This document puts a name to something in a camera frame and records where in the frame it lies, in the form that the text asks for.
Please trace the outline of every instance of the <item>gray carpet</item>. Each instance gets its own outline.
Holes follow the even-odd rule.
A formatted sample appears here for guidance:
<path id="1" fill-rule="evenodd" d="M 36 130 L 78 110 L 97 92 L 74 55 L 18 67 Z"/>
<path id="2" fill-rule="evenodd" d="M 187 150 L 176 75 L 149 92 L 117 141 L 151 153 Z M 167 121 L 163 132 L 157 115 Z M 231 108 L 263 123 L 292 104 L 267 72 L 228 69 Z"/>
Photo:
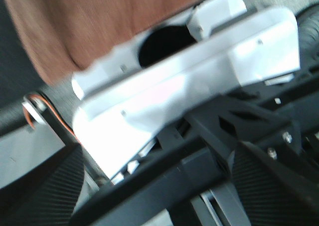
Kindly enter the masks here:
<path id="1" fill-rule="evenodd" d="M 257 6 L 261 8 L 266 5 L 282 5 L 290 8 L 295 14 L 307 6 L 319 2 L 319 0 L 244 0 L 247 8 Z M 61 115 L 65 118 L 66 122 L 71 123 L 72 112 L 78 105 L 79 101 L 74 95 L 70 79 L 60 82 L 55 87 L 43 86 L 42 90 L 56 105 Z M 20 101 L 12 103 L 5 108 L 0 109 L 0 135 L 8 131 L 12 127 L 24 123 L 21 111 Z"/>
<path id="2" fill-rule="evenodd" d="M 0 0 L 0 109 L 43 84 Z"/>

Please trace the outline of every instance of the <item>orange wire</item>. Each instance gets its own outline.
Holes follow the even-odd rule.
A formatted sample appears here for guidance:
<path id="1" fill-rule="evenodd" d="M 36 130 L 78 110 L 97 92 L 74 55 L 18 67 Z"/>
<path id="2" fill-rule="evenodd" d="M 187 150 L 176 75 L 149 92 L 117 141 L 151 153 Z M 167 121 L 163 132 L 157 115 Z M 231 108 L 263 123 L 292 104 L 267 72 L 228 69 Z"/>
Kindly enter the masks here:
<path id="1" fill-rule="evenodd" d="M 22 110 L 23 110 L 23 114 L 24 114 L 24 117 L 25 117 L 27 123 L 31 126 L 32 129 L 35 129 L 35 126 L 30 118 L 30 114 L 29 114 L 28 110 L 24 106 L 22 106 Z"/>
<path id="2" fill-rule="evenodd" d="M 64 127 L 68 132 L 70 132 L 70 134 L 73 135 L 74 138 L 76 138 L 76 136 L 75 136 L 73 130 L 72 130 L 67 124 L 65 124 L 64 120 L 60 117 L 60 115 L 56 112 L 56 110 L 54 109 L 54 107 L 51 105 L 51 103 L 50 103 L 48 100 L 46 100 L 43 96 L 41 96 L 41 95 L 36 95 L 36 94 L 31 94 L 31 95 L 29 95 L 29 98 L 30 98 L 30 99 L 34 99 L 34 98 L 39 99 L 39 100 L 41 100 L 44 104 L 46 104 L 46 106 L 51 110 L 51 112 L 52 112 L 52 113 L 54 114 L 54 116 L 58 119 L 58 121 L 63 125 L 63 127 Z M 24 115 L 25 115 L 25 118 L 26 118 L 28 124 L 34 129 L 34 124 L 33 124 L 32 121 L 30 120 L 29 112 L 28 112 L 25 108 L 23 108 L 23 113 L 24 113 Z"/>

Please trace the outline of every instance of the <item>floor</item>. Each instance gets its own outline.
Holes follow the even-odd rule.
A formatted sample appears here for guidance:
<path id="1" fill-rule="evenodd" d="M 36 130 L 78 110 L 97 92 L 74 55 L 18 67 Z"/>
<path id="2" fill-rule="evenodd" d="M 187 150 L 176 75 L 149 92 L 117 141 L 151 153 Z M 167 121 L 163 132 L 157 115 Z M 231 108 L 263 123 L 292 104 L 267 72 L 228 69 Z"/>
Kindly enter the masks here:
<path id="1" fill-rule="evenodd" d="M 247 8 L 256 6 L 263 8 L 268 5 L 283 5 L 291 9 L 295 14 L 298 14 L 307 6 L 319 2 L 319 0 L 244 0 Z M 66 122 L 71 124 L 72 112 L 79 104 L 79 100 L 74 95 L 70 83 L 70 78 L 65 79 L 54 87 L 42 86 L 41 90 L 51 99 Z M 0 97 L 5 97 L 3 92 L 0 92 Z M 25 124 L 21 110 L 21 100 L 8 104 L 5 107 L 0 106 L 0 135 L 9 132 L 11 129 L 17 128 Z"/>

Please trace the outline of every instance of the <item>screw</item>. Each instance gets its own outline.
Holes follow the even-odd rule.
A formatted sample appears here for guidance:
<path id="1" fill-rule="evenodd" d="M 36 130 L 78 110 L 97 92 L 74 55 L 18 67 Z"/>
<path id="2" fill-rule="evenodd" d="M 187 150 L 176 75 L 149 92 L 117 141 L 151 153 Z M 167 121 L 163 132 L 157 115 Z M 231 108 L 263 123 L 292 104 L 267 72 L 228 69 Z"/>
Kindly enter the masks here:
<path id="1" fill-rule="evenodd" d="M 277 105 L 280 105 L 280 104 L 281 104 L 280 98 L 275 98 L 275 103 L 276 103 Z"/>
<path id="2" fill-rule="evenodd" d="M 291 136 L 291 134 L 289 134 L 289 132 L 285 132 L 283 134 L 283 139 L 284 141 L 286 141 L 288 144 L 290 144 L 293 141 L 293 137 Z"/>
<path id="3" fill-rule="evenodd" d="M 39 111 L 43 112 L 43 111 L 46 109 L 45 104 L 44 104 L 41 100 L 39 100 L 39 99 L 32 99 L 32 101 L 34 102 L 36 108 L 37 108 Z"/>
<path id="4" fill-rule="evenodd" d="M 267 153 L 268 153 L 270 158 L 272 158 L 274 160 L 277 159 L 277 153 L 276 153 L 276 150 L 274 148 L 268 148 Z"/>

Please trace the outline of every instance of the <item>rubber wheel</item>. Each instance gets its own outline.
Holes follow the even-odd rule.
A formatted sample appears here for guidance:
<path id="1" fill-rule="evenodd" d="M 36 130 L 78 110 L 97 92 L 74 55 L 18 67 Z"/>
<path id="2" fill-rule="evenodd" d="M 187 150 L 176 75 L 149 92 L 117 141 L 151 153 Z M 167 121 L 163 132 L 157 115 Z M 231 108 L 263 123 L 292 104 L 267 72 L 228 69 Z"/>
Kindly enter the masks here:
<path id="1" fill-rule="evenodd" d="M 319 64 L 319 4 L 297 16 L 301 67 Z"/>

